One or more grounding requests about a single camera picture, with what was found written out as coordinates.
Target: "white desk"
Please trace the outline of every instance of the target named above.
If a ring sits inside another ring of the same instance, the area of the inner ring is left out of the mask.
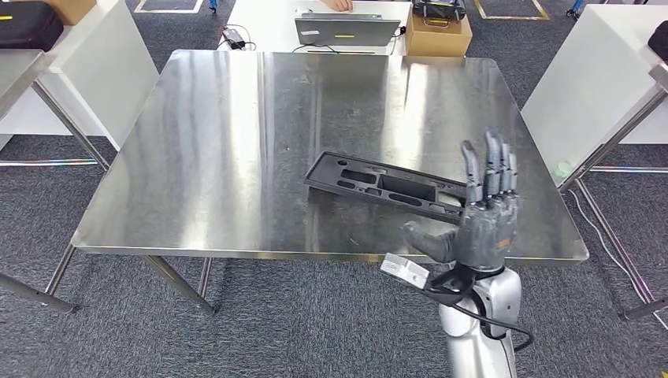
[[[380,14],[385,20],[400,20],[400,26],[406,26],[410,14],[410,2],[353,2],[352,13]],[[237,0],[232,8],[228,23],[245,27],[250,33],[250,41],[256,44],[257,51],[292,52],[301,46],[295,28],[297,9],[311,9],[315,13],[334,13],[324,3],[309,0]],[[242,28],[236,29],[242,37],[248,38]],[[406,55],[404,37],[396,39],[387,46],[332,46],[342,52],[370,52],[381,55]],[[222,43],[219,50],[229,50],[227,43]],[[313,50],[329,51],[326,47],[304,47],[298,52]]]
[[[158,71],[125,2],[98,0],[77,24],[65,27],[40,83],[85,135],[105,136],[118,150]],[[28,89],[0,119],[0,149],[11,135],[69,135],[39,96]]]
[[[655,90],[647,46],[668,6],[587,5],[522,109],[555,184],[619,131]],[[663,103],[623,143],[668,143]]]

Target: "electrical cord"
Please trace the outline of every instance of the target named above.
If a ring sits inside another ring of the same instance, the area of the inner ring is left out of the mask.
[[[390,55],[392,55],[395,52],[395,47],[396,47],[396,40],[399,39],[401,35],[393,35],[392,38],[394,39],[394,42],[392,43],[392,51],[390,51]]]
[[[452,308],[456,309],[460,313],[464,313],[464,314],[472,317],[473,319],[478,319],[479,321],[483,321],[485,323],[498,325],[499,327],[512,329],[513,331],[525,334],[527,336],[527,340],[524,341],[522,344],[513,348],[513,350],[515,352],[519,352],[520,350],[525,349],[526,347],[528,347],[529,345],[531,345],[533,343],[533,333],[531,333],[531,331],[525,330],[524,328],[520,328],[516,324],[510,324],[510,323],[506,323],[505,321],[498,321],[496,319],[491,319],[489,317],[483,317],[482,315],[480,315],[478,313],[475,313],[473,311],[469,311],[469,310],[467,310],[464,307],[461,307],[459,305],[452,305]]]
[[[333,53],[335,53],[335,54],[341,54],[340,51],[336,51],[336,50],[334,50],[334,49],[333,49],[331,46],[329,46],[329,45],[314,45],[313,43],[307,43],[307,44],[304,44],[304,45],[301,45],[301,46],[297,46],[292,52],[294,53],[294,52],[296,52],[297,50],[301,50],[302,48],[307,47],[307,46],[311,46],[311,47],[327,47],[327,48],[330,49]]]
[[[603,235],[601,234],[601,231],[594,225],[594,223],[591,220],[589,220],[589,218],[587,218],[587,216],[585,215],[585,212],[582,210],[582,207],[580,206],[580,199],[577,197],[575,192],[571,189],[569,189],[568,191],[573,195],[573,198],[575,198],[575,205],[577,206],[577,209],[580,211],[580,215],[584,218],[585,221],[587,221],[587,223],[589,223],[590,226],[592,226],[592,228],[594,228],[594,231],[596,231],[596,234],[599,236],[599,241],[601,242],[601,246],[603,246],[603,249],[606,251],[606,254],[608,255],[608,257],[616,264],[617,267],[619,267],[624,272],[624,274],[626,274],[626,276],[629,278],[629,280],[631,280],[631,286],[633,286],[633,290],[636,292],[636,294],[638,295],[638,297],[642,301],[643,296],[640,294],[640,290],[638,289],[636,284],[633,282],[633,278],[631,278],[631,274],[629,273],[629,271],[627,271],[622,266],[622,264],[620,264],[619,261],[616,258],[614,258],[614,256],[610,252],[610,250],[607,249],[607,245],[603,241]],[[652,313],[652,315],[654,315],[654,317],[659,321],[659,323],[661,323],[661,325],[666,330],[668,330],[668,324],[666,324],[666,322],[664,322],[663,319],[661,319],[661,317],[656,312]]]
[[[239,25],[239,24],[226,24],[223,27],[223,29],[231,29],[231,28],[229,28],[230,26],[232,26],[234,28],[242,28],[246,32],[246,35],[248,35],[248,42],[244,41],[244,46],[245,45],[253,45],[253,50],[246,50],[244,48],[245,51],[255,51],[258,48],[258,45],[256,43],[251,42],[251,32],[248,31],[248,29],[246,29],[246,27],[244,27],[243,25]],[[223,42],[218,43],[218,46],[216,47],[216,49],[220,46],[223,46],[223,43],[226,43],[227,41],[228,41],[227,39],[223,39]]]

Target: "gray carpet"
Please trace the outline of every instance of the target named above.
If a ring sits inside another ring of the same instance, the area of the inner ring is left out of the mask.
[[[543,5],[553,20],[486,21],[470,12],[470,55],[495,58],[522,103],[572,24],[561,17],[569,2]],[[160,67],[171,50],[212,48],[217,40],[219,21],[208,14],[194,15],[202,18],[184,22],[190,26],[178,35],[176,16],[136,16]],[[113,155],[105,141],[95,142]],[[15,137],[0,152],[0,159],[44,157],[85,156],[69,137]],[[664,146],[620,146],[608,160],[668,166]],[[44,287],[101,177],[94,166],[0,169],[2,270]],[[666,180],[587,177],[658,295],[668,294]],[[572,198],[565,200],[574,210]],[[588,261],[515,267],[524,289],[520,324],[536,333],[536,343],[518,354],[520,376],[661,376],[666,331],[651,317],[617,318],[640,300],[593,230],[572,214]],[[201,259],[169,262],[196,284]],[[449,376],[436,305],[375,264],[217,260],[208,298],[218,314],[207,317],[138,258],[76,254],[59,295],[81,310],[61,315],[0,290],[0,376]]]

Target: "power adapter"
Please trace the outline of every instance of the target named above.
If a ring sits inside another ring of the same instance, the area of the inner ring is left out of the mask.
[[[229,43],[232,50],[241,50],[246,46],[246,41],[244,41],[238,31],[234,29],[223,29],[223,38],[225,38],[225,42]]]

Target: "laptop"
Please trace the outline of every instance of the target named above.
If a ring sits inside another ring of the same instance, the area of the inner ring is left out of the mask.
[[[399,22],[355,13],[303,13],[295,18],[302,45],[387,46]]]

